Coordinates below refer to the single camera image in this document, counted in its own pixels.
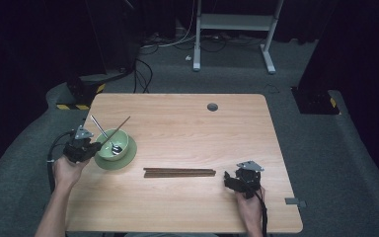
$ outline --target chopsticks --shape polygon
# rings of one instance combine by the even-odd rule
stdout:
[[[143,168],[144,178],[213,177],[212,169]]]

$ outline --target human hand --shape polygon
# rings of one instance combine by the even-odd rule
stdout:
[[[55,187],[70,191],[73,186],[79,181],[82,170],[89,163],[89,159],[84,162],[72,163],[66,156],[61,156],[54,162],[53,173]]]
[[[265,201],[265,189],[261,187],[257,194]],[[249,199],[245,199],[245,194],[235,192],[236,200],[238,201],[239,213],[242,221],[248,231],[250,237],[263,236],[262,232],[262,218],[263,210],[260,200],[254,196]]]

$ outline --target human arm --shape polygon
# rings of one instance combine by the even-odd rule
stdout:
[[[265,190],[257,191],[257,194],[265,200]],[[238,202],[239,213],[242,221],[247,229],[249,237],[263,237],[262,219],[263,210],[260,200],[257,197],[245,199],[244,194],[235,192]]]
[[[45,213],[38,226],[36,236],[64,236],[67,203],[73,186],[81,177],[82,170],[89,160],[81,163],[72,163],[62,156],[54,162],[53,172],[55,179],[54,192]]]

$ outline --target gray carpet floor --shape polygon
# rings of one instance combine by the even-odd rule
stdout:
[[[295,40],[273,42],[274,75],[267,74],[257,44],[229,43],[218,52],[203,51],[199,72],[193,72],[192,61],[186,60],[192,50],[168,46],[145,55],[155,49],[145,48],[139,58],[153,70],[150,93],[265,95],[294,194],[307,203],[300,208],[303,231],[292,236],[379,236],[379,171],[359,138],[341,93],[330,92],[341,110],[337,116],[302,115],[291,94],[290,88],[298,85],[315,45],[299,45]],[[220,45],[204,42],[202,46],[214,50]],[[137,69],[149,78],[144,64],[137,63]],[[47,93],[48,110],[0,159],[0,236],[34,235],[50,195],[45,163],[48,149],[57,135],[77,128],[88,113],[55,107],[64,88],[62,84]],[[107,83],[104,93],[132,93],[133,88],[130,74]],[[137,83],[136,93],[142,91]]]

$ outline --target table top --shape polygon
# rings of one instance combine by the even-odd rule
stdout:
[[[217,111],[210,111],[208,104]],[[104,170],[94,158],[72,190],[69,231],[242,233],[234,192],[224,172],[236,164],[263,166],[269,233],[303,228],[265,97],[250,94],[99,94],[84,127],[100,134],[121,128],[136,142],[134,159]],[[145,179],[143,168],[213,169],[214,177]]]

